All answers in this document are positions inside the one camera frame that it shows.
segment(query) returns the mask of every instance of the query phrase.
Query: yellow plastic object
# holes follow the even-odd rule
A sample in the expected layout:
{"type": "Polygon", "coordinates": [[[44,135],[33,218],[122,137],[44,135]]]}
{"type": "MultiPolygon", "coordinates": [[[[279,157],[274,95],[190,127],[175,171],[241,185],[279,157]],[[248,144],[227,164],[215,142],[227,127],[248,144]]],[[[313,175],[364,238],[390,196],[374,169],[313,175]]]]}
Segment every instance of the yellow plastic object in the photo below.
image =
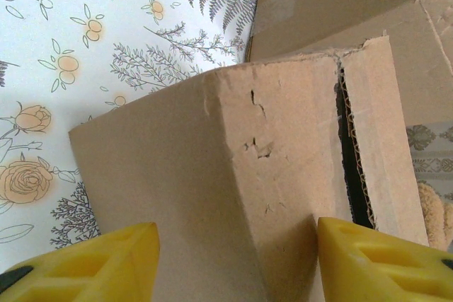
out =
{"type": "Polygon", "coordinates": [[[326,302],[453,301],[453,255],[331,218],[318,223],[326,302]]]}
{"type": "Polygon", "coordinates": [[[156,225],[137,224],[10,268],[33,266],[0,302],[148,302],[158,259],[156,225]]]}

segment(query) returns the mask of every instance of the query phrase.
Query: rose illustration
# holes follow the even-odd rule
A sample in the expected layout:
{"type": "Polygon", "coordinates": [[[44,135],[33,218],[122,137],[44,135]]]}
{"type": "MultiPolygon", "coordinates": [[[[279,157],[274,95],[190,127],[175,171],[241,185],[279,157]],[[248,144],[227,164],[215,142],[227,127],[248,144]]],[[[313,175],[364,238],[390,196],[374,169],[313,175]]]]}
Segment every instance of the rose illustration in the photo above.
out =
{"type": "Polygon", "coordinates": [[[37,201],[47,193],[52,179],[41,163],[13,162],[0,167],[0,199],[19,204],[37,201]]]}
{"type": "Polygon", "coordinates": [[[22,131],[44,131],[49,126],[51,114],[41,105],[23,109],[16,116],[16,125],[22,131]]]}

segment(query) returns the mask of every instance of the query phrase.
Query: patterned fabric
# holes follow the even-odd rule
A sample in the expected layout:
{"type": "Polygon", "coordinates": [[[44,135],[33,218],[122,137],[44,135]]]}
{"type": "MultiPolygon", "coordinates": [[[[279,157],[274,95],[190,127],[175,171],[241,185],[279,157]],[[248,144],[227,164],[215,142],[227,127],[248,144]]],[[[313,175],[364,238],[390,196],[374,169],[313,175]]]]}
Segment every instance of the patterned fabric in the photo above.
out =
{"type": "Polygon", "coordinates": [[[243,61],[256,0],[0,1],[2,272],[99,235],[68,131],[243,61]]]}
{"type": "Polygon", "coordinates": [[[453,122],[407,127],[415,176],[453,202],[453,122]]]}

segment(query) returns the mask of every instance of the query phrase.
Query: cardboard box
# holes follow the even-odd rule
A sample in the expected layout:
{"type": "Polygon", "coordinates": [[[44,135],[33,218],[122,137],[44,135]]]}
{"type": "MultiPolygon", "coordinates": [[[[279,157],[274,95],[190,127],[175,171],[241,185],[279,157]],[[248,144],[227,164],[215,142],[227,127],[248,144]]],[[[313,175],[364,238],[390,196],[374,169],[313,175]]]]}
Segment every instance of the cardboard box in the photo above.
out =
{"type": "Polygon", "coordinates": [[[258,0],[250,60],[390,36],[406,125],[453,120],[453,0],[258,0]]]}
{"type": "Polygon", "coordinates": [[[367,218],[428,244],[387,37],[208,71],[70,137],[102,232],[157,223],[153,301],[318,302],[317,218],[352,218],[346,106],[367,218]]]}

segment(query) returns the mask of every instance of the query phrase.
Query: floral wallpaper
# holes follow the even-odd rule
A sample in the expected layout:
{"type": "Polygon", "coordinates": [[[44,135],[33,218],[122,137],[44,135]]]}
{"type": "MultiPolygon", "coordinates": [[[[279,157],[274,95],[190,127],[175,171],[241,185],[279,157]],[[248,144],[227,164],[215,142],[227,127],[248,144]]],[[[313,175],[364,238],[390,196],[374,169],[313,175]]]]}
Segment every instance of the floral wallpaper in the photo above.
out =
{"type": "Polygon", "coordinates": [[[453,203],[453,122],[406,128],[415,176],[453,203]]]}
{"type": "Polygon", "coordinates": [[[2,272],[99,235],[68,131],[242,62],[256,0],[0,2],[2,272]]]}

